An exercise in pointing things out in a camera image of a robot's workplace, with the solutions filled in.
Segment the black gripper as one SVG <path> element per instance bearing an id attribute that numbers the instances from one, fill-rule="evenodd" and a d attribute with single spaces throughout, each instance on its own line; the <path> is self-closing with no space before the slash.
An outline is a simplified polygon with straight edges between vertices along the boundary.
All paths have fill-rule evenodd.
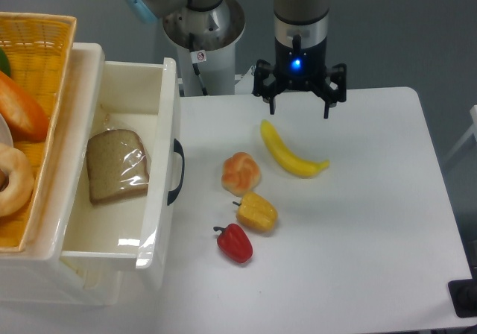
<path id="1" fill-rule="evenodd" d="M 253 70 L 253 95 L 269 105 L 275 114 L 275 98 L 285 90 L 318 91 L 324 102 L 323 117 L 329 110 L 347 100 L 347 65 L 325 66 L 327 38 L 311 48 L 298 52 L 275 40 L 275 66 L 258 59 Z"/>

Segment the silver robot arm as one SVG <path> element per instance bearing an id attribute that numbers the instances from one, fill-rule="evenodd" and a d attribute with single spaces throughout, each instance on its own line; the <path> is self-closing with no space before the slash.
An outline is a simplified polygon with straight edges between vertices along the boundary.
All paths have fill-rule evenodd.
<path id="1" fill-rule="evenodd" d="M 187 95 L 233 91 L 235 44 L 245 26 L 236 0 L 126 0 L 144 22 L 160 20 L 177 48 Z M 255 96 L 312 92 L 326 109 L 347 99 L 347 67 L 326 65 L 329 0 L 273 0 L 275 61 L 257 60 Z"/>

